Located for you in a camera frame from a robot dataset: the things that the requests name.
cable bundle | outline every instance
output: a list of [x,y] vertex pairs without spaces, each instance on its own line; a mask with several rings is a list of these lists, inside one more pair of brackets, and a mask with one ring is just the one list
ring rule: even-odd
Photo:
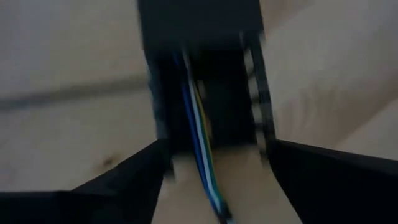
[[[179,66],[177,55],[174,55],[174,60],[177,66]],[[188,57],[184,55],[182,60],[185,62],[185,74],[183,74],[185,77],[182,77],[183,100],[190,124],[199,175],[219,222],[222,224],[231,224],[234,222],[228,206],[218,190],[216,182],[210,141],[205,125],[205,112],[201,98],[190,72]]]

white wire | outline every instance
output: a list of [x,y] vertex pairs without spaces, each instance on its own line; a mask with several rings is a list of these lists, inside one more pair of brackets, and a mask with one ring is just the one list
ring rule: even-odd
[[183,52],[183,59],[185,62],[185,66],[187,68],[187,73],[188,73],[188,84],[189,84],[189,90],[191,93],[191,99],[192,99],[192,107],[193,107],[193,114],[195,115],[195,121],[197,124],[197,132],[198,132],[198,137],[199,137],[199,143],[200,143],[200,148],[201,148],[201,154],[203,158],[203,163],[205,167],[205,175],[206,175],[206,181],[207,185],[209,186],[209,193],[212,198],[214,198],[217,211],[220,213],[221,212],[221,205],[220,201],[218,200],[218,197],[216,196],[215,189],[213,187],[213,184],[211,183],[211,176],[210,176],[210,170],[209,170],[209,160],[206,155],[206,148],[205,148],[205,140],[203,138],[203,132],[201,131],[201,125],[200,125],[200,117],[199,117],[199,110],[198,110],[198,105],[197,101],[195,98],[195,92],[193,91],[193,85],[192,85],[192,75],[191,75],[191,70],[190,70],[190,65],[188,61],[188,57],[185,53]]

